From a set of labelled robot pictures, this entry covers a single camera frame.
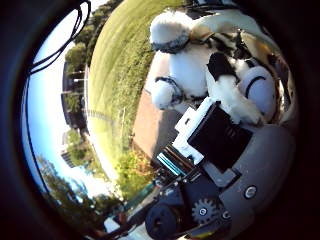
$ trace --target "sky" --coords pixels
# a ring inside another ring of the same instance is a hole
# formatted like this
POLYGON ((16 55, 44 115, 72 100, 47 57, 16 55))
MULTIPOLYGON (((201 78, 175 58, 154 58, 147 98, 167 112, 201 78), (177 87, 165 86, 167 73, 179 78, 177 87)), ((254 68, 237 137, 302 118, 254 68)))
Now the sky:
MULTIPOLYGON (((91 10, 94 11, 106 2, 107 0, 91 0, 91 10)), ((87 8, 85 4, 82 6, 85 16, 87 8)), ((76 11, 72 11, 57 25, 41 46, 35 61, 55 52, 68 39, 76 16, 76 11)), ((63 54, 47 69, 31 76, 28 99, 29 126, 35 155, 42 155, 53 162, 61 176, 83 181, 88 195, 93 196, 105 193, 107 185, 86 175, 80 168, 70 168, 60 156, 62 135, 70 129, 66 125, 61 105, 62 73, 64 55, 72 46, 73 43, 69 44, 63 54)))

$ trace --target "black cable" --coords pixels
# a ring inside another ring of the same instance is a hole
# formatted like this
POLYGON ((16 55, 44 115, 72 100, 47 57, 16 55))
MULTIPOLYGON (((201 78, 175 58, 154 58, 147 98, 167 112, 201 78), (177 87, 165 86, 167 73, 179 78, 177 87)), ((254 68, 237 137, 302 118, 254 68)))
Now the black cable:
POLYGON ((91 2, 89 0, 84 0, 84 3, 87 4, 87 7, 88 7, 88 12, 87 12, 87 16, 83 22, 83 25, 81 27, 81 29, 78 31, 79 27, 80 27, 80 24, 82 22, 82 10, 81 10, 81 7, 78 6, 76 8, 76 10, 78 11, 78 16, 77 16, 77 19, 76 19, 76 22, 74 24, 74 27, 72 29, 72 32, 71 32, 71 35, 70 35, 70 38, 57 50, 55 51, 54 53, 52 53, 51 55, 45 57, 44 59, 32 64, 31 66, 31 70, 30 70, 30 73, 29 73, 29 76, 34 74, 34 73, 37 73, 39 71, 42 71, 43 69, 49 67, 52 63, 54 63, 57 58, 62 54, 62 52, 65 50, 65 48, 69 45, 69 43, 71 43, 78 35, 79 33, 82 31, 82 29, 84 28, 84 26, 87 24, 88 20, 89 20, 89 16, 90 16, 90 13, 91 13, 91 2), (46 65, 40 67, 40 68, 37 68, 35 69, 36 67, 40 66, 41 64, 49 61, 49 63, 47 63, 46 65))

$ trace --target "grass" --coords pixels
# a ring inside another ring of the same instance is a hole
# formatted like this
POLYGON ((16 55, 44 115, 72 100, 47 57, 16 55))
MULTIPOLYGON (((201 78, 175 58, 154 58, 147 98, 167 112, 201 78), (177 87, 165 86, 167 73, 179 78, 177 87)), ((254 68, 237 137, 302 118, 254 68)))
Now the grass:
POLYGON ((140 94, 153 52, 149 44, 152 19, 181 0, 124 0, 112 13, 97 40, 90 68, 89 109, 105 119, 90 118, 104 153, 116 166, 129 149, 140 94))

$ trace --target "screw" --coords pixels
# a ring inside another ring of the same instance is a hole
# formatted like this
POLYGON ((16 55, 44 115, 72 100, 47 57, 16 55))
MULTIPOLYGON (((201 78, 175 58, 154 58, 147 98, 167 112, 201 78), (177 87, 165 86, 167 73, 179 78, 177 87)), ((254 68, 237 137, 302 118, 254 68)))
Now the screw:
POLYGON ((201 216, 206 215, 206 214, 207 214, 207 209, 201 208, 200 211, 199 211, 199 214, 200 214, 201 216))
POLYGON ((230 214, 228 211, 225 211, 224 213, 222 213, 222 218, 223 219, 229 219, 230 218, 230 214))
POLYGON ((246 189, 244 196, 247 199, 253 198, 257 193, 257 187, 256 186, 250 186, 246 189))

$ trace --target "gear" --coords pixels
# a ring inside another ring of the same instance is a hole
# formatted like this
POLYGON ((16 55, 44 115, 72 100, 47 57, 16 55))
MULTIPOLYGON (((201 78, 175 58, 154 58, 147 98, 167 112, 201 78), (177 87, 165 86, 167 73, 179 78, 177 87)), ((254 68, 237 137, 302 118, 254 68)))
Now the gear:
POLYGON ((207 198, 200 199, 192 208, 193 220, 198 224, 206 224, 211 222, 217 216, 219 210, 212 200, 207 198))

